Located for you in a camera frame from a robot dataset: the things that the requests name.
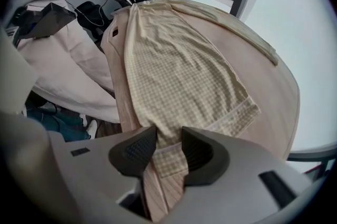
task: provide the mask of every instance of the beige pants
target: beige pants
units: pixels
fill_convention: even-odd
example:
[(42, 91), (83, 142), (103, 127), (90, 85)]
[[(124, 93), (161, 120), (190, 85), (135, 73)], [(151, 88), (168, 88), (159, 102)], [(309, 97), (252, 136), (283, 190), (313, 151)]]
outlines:
[(53, 36), (21, 40), (18, 51), (39, 75), (35, 93), (75, 112), (112, 123), (120, 121), (115, 99), (100, 87), (113, 91), (105, 55), (77, 20)]

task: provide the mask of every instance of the pajama pants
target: pajama pants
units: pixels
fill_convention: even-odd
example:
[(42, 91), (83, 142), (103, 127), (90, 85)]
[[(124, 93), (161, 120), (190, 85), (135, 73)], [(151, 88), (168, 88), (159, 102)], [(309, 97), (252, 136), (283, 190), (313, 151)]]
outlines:
[(119, 123), (116, 101), (102, 88), (113, 91), (106, 57), (77, 20), (53, 36), (21, 40), (18, 51), (38, 74), (35, 93), (69, 110)]

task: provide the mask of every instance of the teal pants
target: teal pants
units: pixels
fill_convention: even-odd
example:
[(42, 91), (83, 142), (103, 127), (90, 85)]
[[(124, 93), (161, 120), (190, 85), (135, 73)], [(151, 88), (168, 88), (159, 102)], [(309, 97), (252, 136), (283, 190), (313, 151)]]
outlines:
[(90, 135), (86, 131), (79, 131), (72, 126), (82, 126), (80, 117), (70, 117), (57, 112), (53, 114), (50, 109), (37, 109), (27, 107), (27, 117), (35, 119), (41, 123), (48, 131), (56, 131), (62, 134), (66, 142), (80, 141), (90, 139)]

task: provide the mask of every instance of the black device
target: black device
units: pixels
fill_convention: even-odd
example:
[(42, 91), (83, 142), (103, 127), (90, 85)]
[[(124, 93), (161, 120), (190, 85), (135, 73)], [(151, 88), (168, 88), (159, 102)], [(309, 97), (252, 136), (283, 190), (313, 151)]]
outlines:
[(49, 3), (41, 11), (29, 11), (27, 7), (19, 7), (11, 23), (13, 27), (6, 29), (15, 47), (23, 38), (49, 37), (65, 25), (76, 19), (75, 13), (54, 3)]

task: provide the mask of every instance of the person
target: person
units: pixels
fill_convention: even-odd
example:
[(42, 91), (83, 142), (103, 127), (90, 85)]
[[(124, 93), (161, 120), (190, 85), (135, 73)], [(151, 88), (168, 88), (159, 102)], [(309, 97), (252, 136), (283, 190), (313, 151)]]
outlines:
[[(9, 0), (6, 27), (21, 6), (40, 11), (50, 2), (68, 8), (65, 0)], [(113, 84), (105, 55), (77, 20), (48, 38), (20, 40), (18, 51), (38, 74), (33, 92), (69, 110), (119, 123)]]

